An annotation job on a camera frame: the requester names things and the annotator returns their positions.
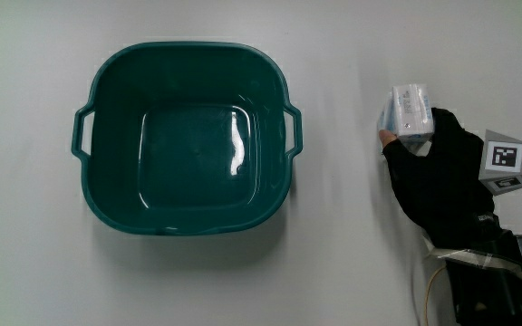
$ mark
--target teal plastic basin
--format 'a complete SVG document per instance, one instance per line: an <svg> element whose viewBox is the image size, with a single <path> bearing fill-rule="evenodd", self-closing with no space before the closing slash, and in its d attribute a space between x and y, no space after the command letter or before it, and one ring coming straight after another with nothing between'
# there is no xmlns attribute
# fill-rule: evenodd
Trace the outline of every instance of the teal plastic basin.
<svg viewBox="0 0 522 326"><path fill-rule="evenodd" d="M92 112L88 155L82 131ZM294 121L291 149L284 112ZM302 147L283 74L234 43L141 43L114 54L75 114L72 138L92 212L143 235L260 224L283 203Z"/></svg>

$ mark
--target wire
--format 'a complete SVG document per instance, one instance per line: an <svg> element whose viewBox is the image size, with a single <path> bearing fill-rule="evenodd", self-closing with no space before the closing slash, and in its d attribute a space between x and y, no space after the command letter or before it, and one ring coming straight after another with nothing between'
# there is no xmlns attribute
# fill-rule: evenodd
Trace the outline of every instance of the wire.
<svg viewBox="0 0 522 326"><path fill-rule="evenodd" d="M430 279L428 280L428 285L426 285L426 298L424 299L424 324L428 326L428 298L430 296L430 288L432 286L432 283L434 282L434 279L440 272L444 271L446 269L446 266L442 266L441 268L434 271Z"/></svg>

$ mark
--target black glove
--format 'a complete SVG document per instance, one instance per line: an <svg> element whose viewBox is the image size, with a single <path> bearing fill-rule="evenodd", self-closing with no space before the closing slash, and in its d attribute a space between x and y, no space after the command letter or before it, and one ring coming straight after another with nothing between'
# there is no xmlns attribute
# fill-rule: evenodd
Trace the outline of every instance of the black glove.
<svg viewBox="0 0 522 326"><path fill-rule="evenodd" d="M488 240L493 235L477 219L494 210L492 195L479 182L483 141L465 131L448 110L432 108L432 114L435 131L428 156L411 154L398 139L383 149L394 194L404 213L438 247Z"/></svg>

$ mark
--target fiducial marker cube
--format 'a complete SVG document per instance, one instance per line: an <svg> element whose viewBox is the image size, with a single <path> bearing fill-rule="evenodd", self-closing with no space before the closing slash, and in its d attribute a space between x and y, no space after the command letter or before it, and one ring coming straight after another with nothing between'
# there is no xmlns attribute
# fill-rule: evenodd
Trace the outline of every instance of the fiducial marker cube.
<svg viewBox="0 0 522 326"><path fill-rule="evenodd" d="M478 180L493 196L522 188L522 141L487 130Z"/></svg>

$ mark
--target finger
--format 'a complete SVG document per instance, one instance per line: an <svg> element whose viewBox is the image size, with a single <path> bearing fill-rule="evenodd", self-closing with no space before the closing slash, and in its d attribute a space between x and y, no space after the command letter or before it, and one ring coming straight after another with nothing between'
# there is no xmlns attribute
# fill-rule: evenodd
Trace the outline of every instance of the finger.
<svg viewBox="0 0 522 326"><path fill-rule="evenodd" d="M383 155L388 161L388 169L392 179L399 180L405 177L414 177L413 169L418 169L420 158L410 153L399 139L390 141L382 150Z"/></svg>
<svg viewBox="0 0 522 326"><path fill-rule="evenodd" d="M380 141L382 142L382 148L385 148L386 145L391 143L392 141L395 141L397 139L396 135L394 135L389 130L380 130L378 132L378 137L380 138Z"/></svg>
<svg viewBox="0 0 522 326"><path fill-rule="evenodd" d="M430 153L452 151L457 147L457 139L463 131L454 114L448 110L432 108L434 135Z"/></svg>
<svg viewBox="0 0 522 326"><path fill-rule="evenodd" d="M461 164L462 168L472 170L470 175L478 174L482 140L465 131L454 114L448 110L432 108L434 117L434 135L429 158L447 156Z"/></svg>

